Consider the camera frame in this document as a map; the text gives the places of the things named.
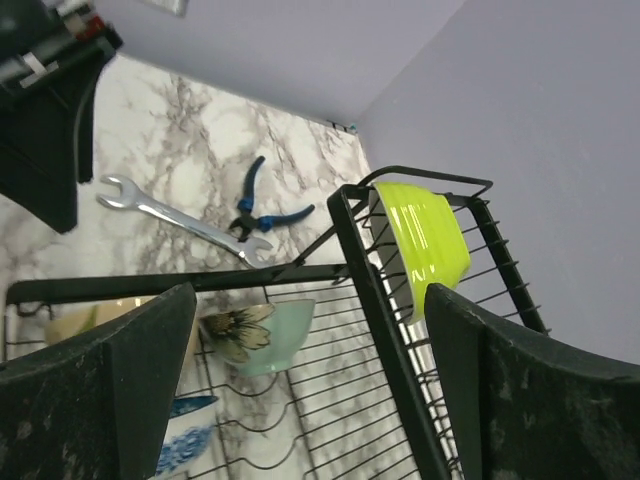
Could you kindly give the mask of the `blue floral bowl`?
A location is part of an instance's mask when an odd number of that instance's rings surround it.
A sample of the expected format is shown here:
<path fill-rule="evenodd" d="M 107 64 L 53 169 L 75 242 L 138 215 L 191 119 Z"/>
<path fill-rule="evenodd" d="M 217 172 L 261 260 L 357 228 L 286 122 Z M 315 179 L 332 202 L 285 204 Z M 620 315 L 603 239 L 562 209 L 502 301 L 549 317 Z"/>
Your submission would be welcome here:
<path fill-rule="evenodd" d="M 216 425 L 215 395 L 175 398 L 153 479 L 187 473 L 208 448 Z"/>

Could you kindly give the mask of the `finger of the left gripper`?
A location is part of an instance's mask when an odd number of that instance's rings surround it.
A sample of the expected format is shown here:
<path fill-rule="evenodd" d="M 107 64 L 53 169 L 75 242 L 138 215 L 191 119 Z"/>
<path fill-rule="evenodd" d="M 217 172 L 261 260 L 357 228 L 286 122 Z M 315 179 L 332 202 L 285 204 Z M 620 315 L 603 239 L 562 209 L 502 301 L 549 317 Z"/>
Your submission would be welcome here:
<path fill-rule="evenodd" d="M 100 34 L 10 101 L 1 98 L 1 195 L 58 233 L 78 222 L 78 186 L 93 178 L 94 100 L 123 41 Z"/>

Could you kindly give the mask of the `white square bowl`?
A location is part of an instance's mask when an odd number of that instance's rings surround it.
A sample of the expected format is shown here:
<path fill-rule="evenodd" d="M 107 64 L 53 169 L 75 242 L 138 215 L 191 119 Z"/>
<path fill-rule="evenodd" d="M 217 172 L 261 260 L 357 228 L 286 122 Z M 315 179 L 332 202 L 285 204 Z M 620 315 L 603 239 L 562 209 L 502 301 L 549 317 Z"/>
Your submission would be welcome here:
<path fill-rule="evenodd" d="M 382 262 L 403 322 L 425 318 L 432 283 L 458 286 L 471 266 L 462 230 L 446 197 L 408 183 L 373 184 L 369 195 L 373 248 Z"/>

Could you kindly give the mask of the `mint green floral bowl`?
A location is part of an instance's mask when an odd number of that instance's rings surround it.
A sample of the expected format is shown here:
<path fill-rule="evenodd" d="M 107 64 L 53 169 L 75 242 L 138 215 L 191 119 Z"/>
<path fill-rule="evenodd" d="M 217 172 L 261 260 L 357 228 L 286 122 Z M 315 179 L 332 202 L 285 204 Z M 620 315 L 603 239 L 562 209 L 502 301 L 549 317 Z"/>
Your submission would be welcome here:
<path fill-rule="evenodd" d="M 215 354 L 247 377 L 290 369 L 306 342 L 316 301 L 256 304 L 199 318 Z"/>

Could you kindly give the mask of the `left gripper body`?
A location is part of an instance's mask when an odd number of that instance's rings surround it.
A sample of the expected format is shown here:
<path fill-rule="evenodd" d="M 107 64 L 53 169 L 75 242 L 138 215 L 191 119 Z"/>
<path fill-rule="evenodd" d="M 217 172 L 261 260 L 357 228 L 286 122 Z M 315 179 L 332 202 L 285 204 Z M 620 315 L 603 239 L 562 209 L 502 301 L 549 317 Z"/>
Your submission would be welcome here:
<path fill-rule="evenodd" d="M 3 1 L 1 83 L 29 85 L 62 56 L 106 29 L 92 1 Z"/>

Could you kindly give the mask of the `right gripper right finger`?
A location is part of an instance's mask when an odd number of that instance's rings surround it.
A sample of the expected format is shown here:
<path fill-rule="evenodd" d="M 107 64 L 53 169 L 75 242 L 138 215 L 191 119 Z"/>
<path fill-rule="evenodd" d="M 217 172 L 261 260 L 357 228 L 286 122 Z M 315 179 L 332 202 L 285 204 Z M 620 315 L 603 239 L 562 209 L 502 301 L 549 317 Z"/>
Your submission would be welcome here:
<path fill-rule="evenodd" d="M 428 286 L 425 320 L 467 479 L 636 479 L 639 367 Z"/>

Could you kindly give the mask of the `beige floral bowl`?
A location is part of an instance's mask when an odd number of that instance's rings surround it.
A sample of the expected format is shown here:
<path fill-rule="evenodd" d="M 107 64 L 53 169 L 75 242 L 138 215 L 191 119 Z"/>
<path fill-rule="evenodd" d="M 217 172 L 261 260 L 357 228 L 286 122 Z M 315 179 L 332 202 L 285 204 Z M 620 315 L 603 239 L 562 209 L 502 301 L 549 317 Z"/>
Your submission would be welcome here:
<path fill-rule="evenodd" d="M 145 303 L 155 295 L 128 297 L 98 302 L 91 307 L 83 307 L 63 314 L 44 327 L 47 346 L 55 345 L 70 337 L 84 333 L 96 326 L 118 318 Z"/>

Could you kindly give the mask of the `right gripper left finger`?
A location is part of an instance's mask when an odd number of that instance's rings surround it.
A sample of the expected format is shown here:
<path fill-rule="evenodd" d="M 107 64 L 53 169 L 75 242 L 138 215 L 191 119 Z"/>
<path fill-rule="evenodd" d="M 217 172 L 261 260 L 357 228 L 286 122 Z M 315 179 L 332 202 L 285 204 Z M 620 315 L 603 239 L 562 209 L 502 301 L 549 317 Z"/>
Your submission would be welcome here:
<path fill-rule="evenodd" d="M 194 289 L 1 365 L 4 479 L 148 479 L 192 331 Z"/>

